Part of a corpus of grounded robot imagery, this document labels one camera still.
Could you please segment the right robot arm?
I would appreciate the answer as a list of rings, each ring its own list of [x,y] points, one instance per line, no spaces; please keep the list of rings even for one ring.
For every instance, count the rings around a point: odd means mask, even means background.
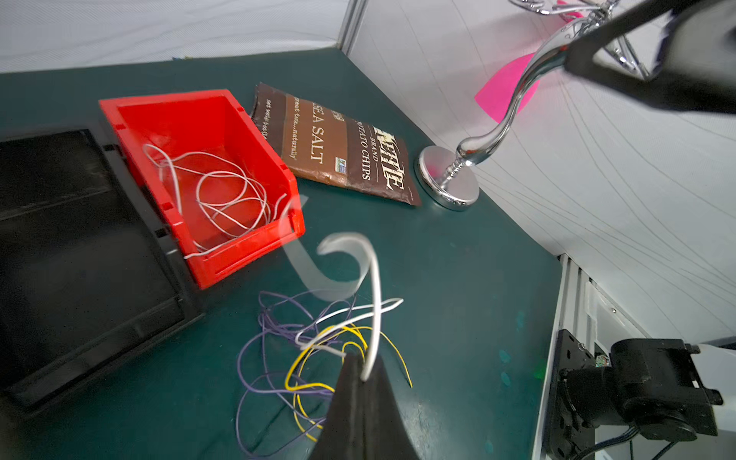
[[[643,80],[595,62],[606,44],[670,15],[657,66]],[[732,115],[735,112],[735,4],[732,1],[645,1],[567,45],[567,73],[648,107]],[[617,437],[575,448],[572,459],[627,444],[641,435],[663,441],[660,455],[735,417],[735,353],[681,339],[629,338],[613,344],[606,366],[560,368],[553,408],[585,429],[624,426]]]

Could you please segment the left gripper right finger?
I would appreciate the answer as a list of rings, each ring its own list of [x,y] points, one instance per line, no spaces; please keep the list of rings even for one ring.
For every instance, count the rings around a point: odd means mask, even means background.
[[[380,356],[361,392],[363,459],[418,460]]]

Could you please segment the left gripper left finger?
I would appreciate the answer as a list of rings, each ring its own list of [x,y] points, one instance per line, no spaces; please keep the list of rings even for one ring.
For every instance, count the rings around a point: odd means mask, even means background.
[[[363,459],[365,456],[365,389],[362,359],[348,354],[337,380],[327,418],[309,459]]]

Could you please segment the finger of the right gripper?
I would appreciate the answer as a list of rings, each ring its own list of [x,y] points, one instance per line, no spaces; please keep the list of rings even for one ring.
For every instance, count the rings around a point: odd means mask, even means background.
[[[634,76],[605,61],[628,38],[648,70]],[[565,71],[660,110],[735,110],[735,3],[643,1],[567,47]]]

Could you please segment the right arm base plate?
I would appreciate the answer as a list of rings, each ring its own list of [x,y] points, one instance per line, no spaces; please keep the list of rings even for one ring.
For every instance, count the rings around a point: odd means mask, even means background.
[[[595,358],[569,330],[557,335],[542,431],[542,448],[552,459],[572,459],[595,444],[595,428],[584,421],[569,400],[568,374],[595,369]]]

